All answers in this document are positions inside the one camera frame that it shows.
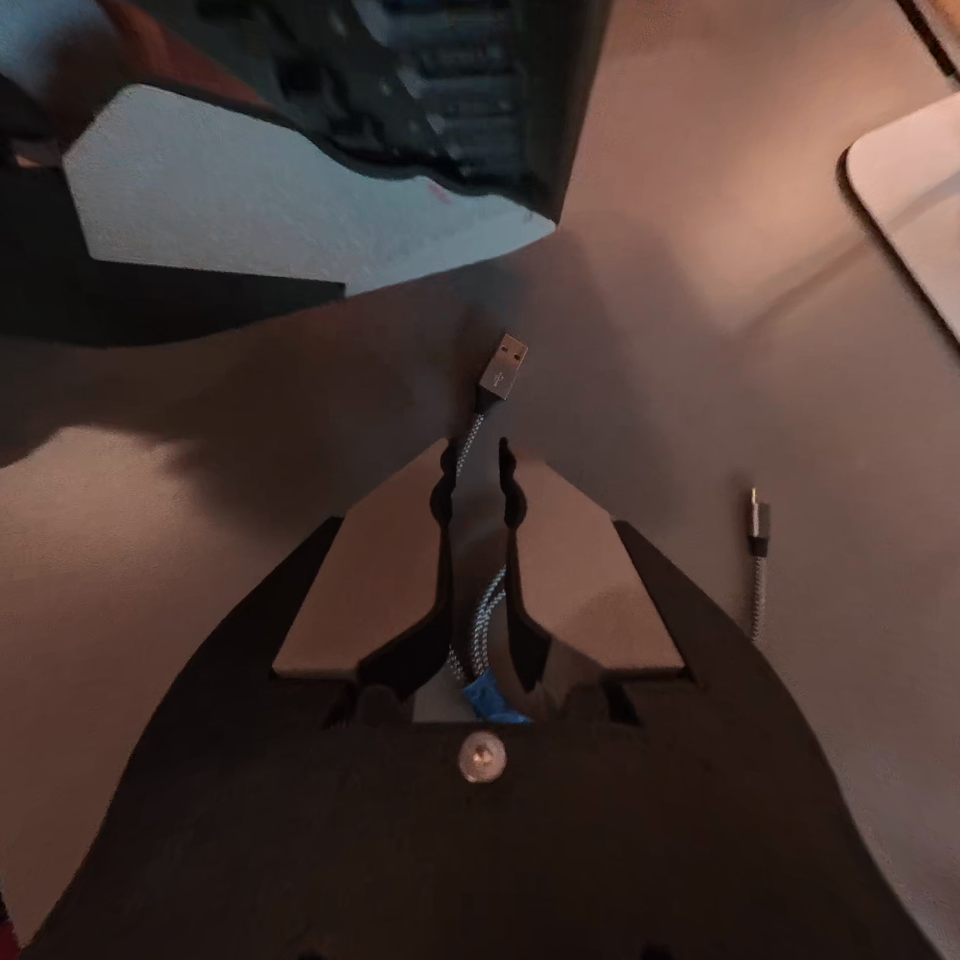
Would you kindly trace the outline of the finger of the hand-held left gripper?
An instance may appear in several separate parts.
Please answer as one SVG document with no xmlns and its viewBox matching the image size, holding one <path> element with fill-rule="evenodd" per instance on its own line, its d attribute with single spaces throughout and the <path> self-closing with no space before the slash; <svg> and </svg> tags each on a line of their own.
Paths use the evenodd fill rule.
<svg viewBox="0 0 960 960">
<path fill-rule="evenodd" d="M 500 258 L 556 230 L 496 195 L 383 178 L 301 133 L 146 84 L 66 151 L 92 258 L 340 284 L 361 295 Z"/>
</svg>

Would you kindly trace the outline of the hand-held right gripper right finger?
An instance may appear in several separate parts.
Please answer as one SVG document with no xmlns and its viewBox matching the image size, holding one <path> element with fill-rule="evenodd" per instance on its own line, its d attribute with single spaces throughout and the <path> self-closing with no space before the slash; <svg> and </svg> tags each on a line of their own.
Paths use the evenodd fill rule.
<svg viewBox="0 0 960 960">
<path fill-rule="evenodd" d="M 546 461 L 498 445 L 510 661 L 525 693 L 686 669 L 612 516 Z"/>
</svg>

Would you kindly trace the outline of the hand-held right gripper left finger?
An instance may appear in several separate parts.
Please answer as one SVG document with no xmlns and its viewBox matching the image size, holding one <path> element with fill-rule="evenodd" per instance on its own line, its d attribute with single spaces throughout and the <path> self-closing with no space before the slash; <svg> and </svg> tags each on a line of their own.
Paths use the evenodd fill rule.
<svg viewBox="0 0 960 960">
<path fill-rule="evenodd" d="M 346 512 L 272 663 L 406 700 L 444 667 L 457 447 L 438 439 Z"/>
</svg>

